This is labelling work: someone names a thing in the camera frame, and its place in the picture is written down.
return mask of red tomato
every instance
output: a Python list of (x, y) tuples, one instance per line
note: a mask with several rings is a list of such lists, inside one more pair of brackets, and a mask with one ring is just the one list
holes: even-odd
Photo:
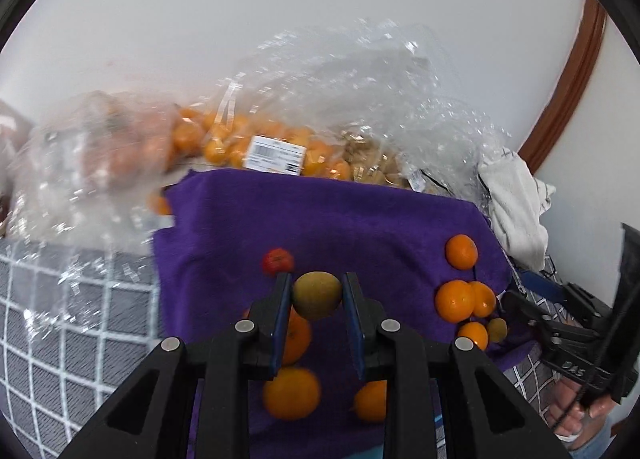
[(262, 258), (262, 270), (272, 277), (277, 273), (291, 273), (293, 265), (293, 255), (282, 248), (272, 249)]

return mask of triangular cutout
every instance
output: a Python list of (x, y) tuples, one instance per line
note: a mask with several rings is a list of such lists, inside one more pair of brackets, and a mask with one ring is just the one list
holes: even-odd
[(524, 426), (524, 416), (482, 369), (476, 371), (476, 381), (491, 432), (502, 434)]
[(133, 435), (140, 435), (145, 426), (146, 413), (158, 382), (158, 371), (149, 371), (118, 403), (107, 417), (107, 425)]

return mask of grid pattern fabric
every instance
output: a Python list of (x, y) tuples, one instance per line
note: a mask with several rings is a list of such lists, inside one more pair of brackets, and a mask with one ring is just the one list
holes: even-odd
[[(56, 322), (44, 339), (28, 341), (21, 289), (63, 283), (69, 248), (0, 239), (0, 412), (35, 458), (57, 457), (82, 425), (159, 342), (159, 284), (151, 257), (75, 252), (77, 287), (100, 305), (95, 327)], [(548, 276), (555, 278), (549, 259)], [(562, 308), (528, 293), (554, 319)], [(557, 377), (536, 347), (505, 375), (542, 416)], [(444, 429), (436, 430), (438, 457), (446, 457)]]

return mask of purple towel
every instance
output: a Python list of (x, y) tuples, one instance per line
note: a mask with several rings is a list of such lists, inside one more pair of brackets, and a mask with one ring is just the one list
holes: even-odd
[[(273, 279), (260, 261), (272, 248), (293, 254), (295, 276), (322, 270), (358, 274), (366, 296), (424, 337), (450, 342), (456, 325), (434, 310), (444, 282), (480, 280), (497, 293), (509, 266), (487, 222), (471, 203), (376, 185), (297, 178), (246, 170), (191, 172), (167, 193), (175, 227), (154, 237), (167, 334), (206, 339), (267, 295)], [(475, 270), (458, 271), (444, 256), (447, 240), (466, 233), (478, 246)], [(252, 458), (341, 458), (383, 441), (382, 425), (357, 420), (350, 408), (362, 386), (351, 362), (338, 309), (312, 324), (300, 364), (318, 375), (322, 400), (306, 419), (281, 422), (262, 408), (261, 385), (250, 389)], [(528, 350), (488, 350), (498, 365)]]

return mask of white plastic tag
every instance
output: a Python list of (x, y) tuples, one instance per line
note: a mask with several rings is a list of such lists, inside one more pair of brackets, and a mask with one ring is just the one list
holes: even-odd
[(244, 168), (299, 176), (305, 152), (305, 147), (264, 136), (253, 136), (244, 159)]
[(424, 177), (422, 176), (422, 172), (420, 172), (420, 169), (414, 170), (413, 172), (411, 172), (407, 176), (407, 181), (411, 186), (411, 190), (413, 190), (414, 192), (424, 192), (424, 189), (427, 186), (427, 182), (424, 180)]

